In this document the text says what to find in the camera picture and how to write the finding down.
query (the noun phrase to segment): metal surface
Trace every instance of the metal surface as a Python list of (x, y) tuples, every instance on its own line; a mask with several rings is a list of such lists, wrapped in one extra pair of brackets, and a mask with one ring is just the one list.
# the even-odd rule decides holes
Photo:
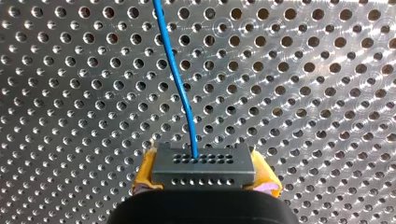
[(246, 144), (235, 148), (200, 148), (198, 159), (183, 148), (160, 144), (151, 180), (165, 189), (241, 189), (255, 179), (250, 150)]
[[(396, 221), (389, 1), (164, 4), (200, 147), (255, 146), (302, 222)], [(189, 142), (149, 0), (0, 0), (0, 222), (105, 223)]]

